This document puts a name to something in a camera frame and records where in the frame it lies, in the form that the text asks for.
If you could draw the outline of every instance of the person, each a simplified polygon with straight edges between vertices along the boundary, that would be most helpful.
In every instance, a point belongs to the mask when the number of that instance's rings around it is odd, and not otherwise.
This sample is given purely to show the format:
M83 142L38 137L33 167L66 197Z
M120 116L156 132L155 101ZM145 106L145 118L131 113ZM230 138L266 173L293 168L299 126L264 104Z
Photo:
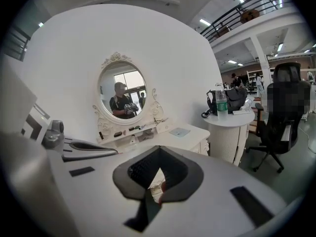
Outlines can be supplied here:
M235 73L232 73L232 79L233 79L234 88L239 89L242 87L242 80L239 77L236 77Z
M262 80L261 80L261 76L259 76L259 73L256 73L256 84L257 84L257 97L261 97L261 95L263 95L263 87L262 87Z
M131 119L135 117L134 112L131 109L125 109L125 105L130 105L132 100L125 96L126 85L122 82L116 82L114 84L115 96L110 99L110 107L113 115L120 119Z
M141 108L144 108L144 104L145 104L145 93L142 92L140 93L140 98L139 98L139 105Z

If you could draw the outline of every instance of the water bottle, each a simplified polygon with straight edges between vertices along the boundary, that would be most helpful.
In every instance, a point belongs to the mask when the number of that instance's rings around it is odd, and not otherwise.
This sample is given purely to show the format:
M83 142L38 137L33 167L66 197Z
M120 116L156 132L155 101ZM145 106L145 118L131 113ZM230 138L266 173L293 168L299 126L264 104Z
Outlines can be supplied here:
M217 117L219 120L225 120L228 115L228 108L227 108L227 98L223 88L222 83L215 84L216 92L216 105L217 105Z

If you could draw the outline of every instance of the cable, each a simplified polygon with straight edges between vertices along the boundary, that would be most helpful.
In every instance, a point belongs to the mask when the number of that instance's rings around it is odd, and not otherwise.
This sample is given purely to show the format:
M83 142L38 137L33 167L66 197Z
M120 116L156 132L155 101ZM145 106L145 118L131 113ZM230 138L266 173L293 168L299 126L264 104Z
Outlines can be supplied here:
M303 133L305 133L307 135L307 146L308 146L308 149L311 150L314 154L316 154L316 152L310 148L310 137L308 136L308 134L306 132L304 132L300 127L298 129L300 129Z

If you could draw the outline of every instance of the black bag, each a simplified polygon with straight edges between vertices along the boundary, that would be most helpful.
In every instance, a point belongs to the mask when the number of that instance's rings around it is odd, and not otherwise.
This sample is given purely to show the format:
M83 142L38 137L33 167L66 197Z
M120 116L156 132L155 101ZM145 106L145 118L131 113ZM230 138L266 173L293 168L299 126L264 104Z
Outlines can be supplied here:
M211 113L217 116L215 92L215 90L207 92L206 96L209 110L201 114L202 118L207 118ZM208 96L209 93L212 93L212 101ZM227 98L228 113L231 114L233 111L238 111L244 105L247 98L247 90L245 88L225 90L225 95Z

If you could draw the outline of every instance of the staircase railing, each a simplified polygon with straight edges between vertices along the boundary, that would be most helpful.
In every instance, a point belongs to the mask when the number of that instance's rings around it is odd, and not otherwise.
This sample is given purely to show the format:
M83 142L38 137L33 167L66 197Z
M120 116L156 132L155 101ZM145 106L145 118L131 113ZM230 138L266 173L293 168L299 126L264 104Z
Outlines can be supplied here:
M243 18L244 13L255 12L261 16L274 10L292 6L291 0L281 0L281 5L279 1L280 0L246 0L220 16L200 34L211 43L225 33L245 23L245 19Z
M17 26L11 26L3 40L3 50L8 56L23 61L27 50L27 43L31 39L24 31Z

